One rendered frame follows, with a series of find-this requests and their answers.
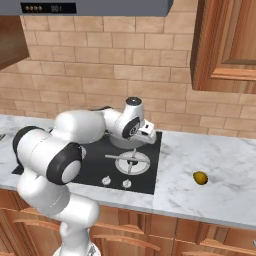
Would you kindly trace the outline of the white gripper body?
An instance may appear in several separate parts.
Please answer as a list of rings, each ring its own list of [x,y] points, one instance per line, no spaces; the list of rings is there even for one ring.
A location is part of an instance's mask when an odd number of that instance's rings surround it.
[[[152,130],[150,133],[139,130],[136,133],[136,139],[147,144],[154,144],[157,139],[156,131]]]

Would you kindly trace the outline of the black hob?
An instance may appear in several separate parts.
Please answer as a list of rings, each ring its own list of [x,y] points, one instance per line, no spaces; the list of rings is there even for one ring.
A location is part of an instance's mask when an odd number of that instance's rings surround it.
[[[35,126],[22,128],[13,139],[18,167],[16,174],[30,174],[45,185],[70,182],[117,190],[152,194],[155,191],[162,134],[154,144],[119,148],[108,135],[92,144],[66,142]],[[111,178],[107,186],[102,184]],[[130,188],[122,183],[129,179]]]

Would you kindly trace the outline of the wooden wall cupboard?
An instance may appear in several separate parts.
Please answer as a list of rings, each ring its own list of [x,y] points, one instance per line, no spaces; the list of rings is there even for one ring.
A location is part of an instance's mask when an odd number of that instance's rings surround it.
[[[0,16],[0,70],[29,57],[19,16]]]

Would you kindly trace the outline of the grey range hood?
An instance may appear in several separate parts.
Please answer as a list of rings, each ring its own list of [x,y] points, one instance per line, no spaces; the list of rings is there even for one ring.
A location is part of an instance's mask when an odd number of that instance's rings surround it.
[[[0,0],[0,16],[165,17],[174,0]]]

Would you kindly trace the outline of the yellow-green lemon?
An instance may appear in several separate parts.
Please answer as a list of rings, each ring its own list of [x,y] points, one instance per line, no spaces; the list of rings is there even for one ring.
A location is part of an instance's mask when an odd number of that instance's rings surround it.
[[[193,173],[195,182],[199,185],[205,185],[208,182],[208,176],[202,171],[196,171]]]

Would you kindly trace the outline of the wooden wall cupboard door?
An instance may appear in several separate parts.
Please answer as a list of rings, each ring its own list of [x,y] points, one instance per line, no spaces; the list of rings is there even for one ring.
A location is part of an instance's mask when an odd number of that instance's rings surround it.
[[[256,94],[256,0],[198,0],[190,70],[196,91]]]

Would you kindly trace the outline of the wooden drawer front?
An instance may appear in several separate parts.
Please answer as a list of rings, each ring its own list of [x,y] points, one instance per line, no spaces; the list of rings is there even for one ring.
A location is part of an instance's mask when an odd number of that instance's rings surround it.
[[[201,242],[205,239],[213,239],[227,246],[256,250],[254,230],[179,219],[172,256],[252,256],[202,246]]]
[[[138,211],[101,206],[97,223],[106,227],[148,235],[151,228],[151,215]]]

